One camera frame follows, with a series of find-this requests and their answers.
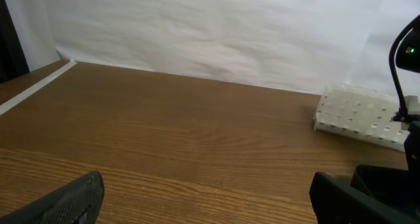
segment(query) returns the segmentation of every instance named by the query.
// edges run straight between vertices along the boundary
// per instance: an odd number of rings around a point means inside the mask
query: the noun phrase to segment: wood grain
[[[406,167],[401,152],[313,131],[319,100],[78,63],[0,116],[0,210],[99,169],[99,223],[315,223],[315,172]]]
[[[36,84],[41,79],[58,70],[67,64],[68,60],[58,60],[42,68],[36,69],[29,74],[14,78],[12,80],[0,83],[0,104],[7,102],[14,96],[23,92],[25,89]]]

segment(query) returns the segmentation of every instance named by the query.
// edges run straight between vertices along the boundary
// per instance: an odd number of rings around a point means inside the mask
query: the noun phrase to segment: white perforated box
[[[408,131],[390,119],[395,97],[349,85],[329,85],[314,117],[314,128],[404,151]]]

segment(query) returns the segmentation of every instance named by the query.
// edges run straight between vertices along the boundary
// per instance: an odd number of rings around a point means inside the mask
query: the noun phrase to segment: wrinkled white paper
[[[24,28],[25,34],[16,28],[21,41],[27,35],[37,40],[22,43],[26,56],[34,53],[31,48],[41,47],[47,53],[38,50],[38,57],[56,50],[76,61],[315,94],[328,83],[342,82],[392,93],[387,51],[398,32],[420,13],[418,0],[9,0],[9,4],[18,5],[28,18],[23,22],[30,27]],[[410,11],[403,11],[407,6]],[[54,51],[51,41],[37,44],[45,35],[53,39]],[[405,73],[402,81],[409,83],[404,87],[416,82],[414,73]]]

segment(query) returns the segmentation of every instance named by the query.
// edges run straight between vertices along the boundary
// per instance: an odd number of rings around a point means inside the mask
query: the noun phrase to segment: tape
[[[49,82],[56,79],[58,76],[69,70],[71,67],[76,65],[77,62],[74,60],[71,60],[69,63],[63,65],[60,69],[53,72],[51,75],[43,78],[41,81],[37,82],[36,84],[32,85],[31,87],[27,88],[25,91],[19,93],[17,96],[13,97],[11,100],[3,103],[0,105],[0,115],[10,110],[13,106],[16,106],[19,104],[19,102],[22,102],[32,94],[34,94],[36,91],[40,90],[42,87],[46,86]]]

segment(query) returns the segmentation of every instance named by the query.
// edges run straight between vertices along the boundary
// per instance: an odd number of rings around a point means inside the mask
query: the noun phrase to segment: black wire
[[[389,52],[389,67],[391,70],[392,79],[394,80],[395,89],[398,94],[398,99],[400,100],[400,109],[394,117],[394,121],[400,121],[402,118],[407,118],[408,115],[408,109],[406,106],[406,101],[404,99],[404,94],[401,89],[400,81],[398,80],[398,75],[396,73],[396,67],[395,67],[395,54],[398,50],[398,45],[400,44],[400,41],[403,40],[403,38],[413,29],[414,25],[420,21],[420,15],[417,16],[413,21],[411,21],[407,27],[405,27],[402,32],[398,35],[398,37],[395,39],[394,43],[391,46],[391,50]]]

